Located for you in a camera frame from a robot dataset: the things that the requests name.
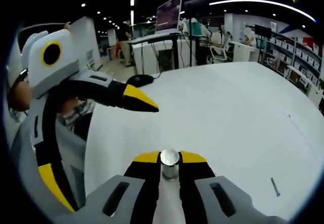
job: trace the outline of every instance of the shelf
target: shelf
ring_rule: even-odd
[[[270,44],[273,44],[273,45],[275,45],[275,46],[277,46],[277,47],[279,47],[279,48],[281,48],[281,49],[283,49],[283,50],[286,50],[286,51],[288,51],[288,52],[290,52],[291,54],[294,54],[294,52],[292,52],[292,51],[289,51],[287,48],[283,48],[282,46],[279,46],[278,44],[276,44],[276,43],[273,43],[273,42],[271,42],[271,41],[268,41]]]
[[[307,51],[310,51],[312,54],[314,54],[317,58],[320,59],[320,61],[322,60],[322,58],[321,58],[318,54],[316,54],[313,50],[311,50],[309,47],[305,46],[304,44],[302,44],[302,43],[300,43],[300,42],[298,42],[298,41],[296,41],[296,42],[297,42],[297,44],[298,44],[299,46],[304,47]]]
[[[306,64],[308,67],[312,68],[313,71],[315,71],[316,73],[320,73],[316,68],[314,68],[314,66],[310,65],[305,59],[303,59],[302,57],[299,57],[298,55],[296,55],[295,58],[299,58],[300,60],[303,60],[303,64]]]

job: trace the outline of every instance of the white table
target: white table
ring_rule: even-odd
[[[180,36],[177,39],[177,46],[179,68],[188,67],[190,65],[190,47],[188,37]],[[159,51],[170,50],[173,48],[173,43],[171,40],[155,42],[152,44],[144,42],[132,45],[132,47],[137,73],[143,74],[144,71],[144,74],[155,74],[160,72],[155,52],[158,54]],[[192,41],[192,53],[192,65],[195,66],[195,41]]]
[[[172,70],[142,90],[160,112],[96,106],[85,156],[86,195],[124,174],[137,155],[170,147],[204,156],[266,215],[290,219],[313,190],[324,162],[324,117],[270,69],[241,62]],[[155,220],[163,219],[158,206],[159,213]],[[175,211],[168,218],[181,223]]]
[[[234,41],[230,41],[229,43],[234,44],[233,62],[258,62],[259,50],[257,48]]]

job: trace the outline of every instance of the ceiling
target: ceiling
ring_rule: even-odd
[[[39,23],[48,22],[67,22],[75,21],[83,16],[89,16],[94,19],[96,30],[107,30],[113,28],[109,20],[116,24],[122,23],[125,19],[130,18],[130,11],[134,10],[135,23],[144,22],[147,17],[156,14],[156,8],[167,0],[135,0],[135,6],[130,6],[130,0],[33,0],[29,9],[26,11],[26,18],[23,26],[30,26]],[[224,9],[227,12],[245,13],[249,10],[249,14],[272,17],[276,14],[276,20],[283,21],[288,24],[300,27],[306,25],[306,32],[312,36],[323,35],[323,15],[321,9],[317,8],[316,4],[320,4],[320,0],[267,0],[274,1],[308,13],[317,20],[317,24],[310,19],[291,11],[287,8],[282,8],[275,5],[256,4],[256,3],[231,3],[224,5],[209,6],[205,5],[197,9],[199,16],[219,16],[224,14]]]

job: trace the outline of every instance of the metal cylinder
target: metal cylinder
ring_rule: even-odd
[[[164,150],[160,155],[162,176],[165,180],[175,180],[179,176],[179,153],[175,150]]]

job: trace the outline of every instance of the white chair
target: white chair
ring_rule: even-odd
[[[207,58],[207,64],[221,63],[227,60],[225,48],[218,48],[210,45],[211,58]]]

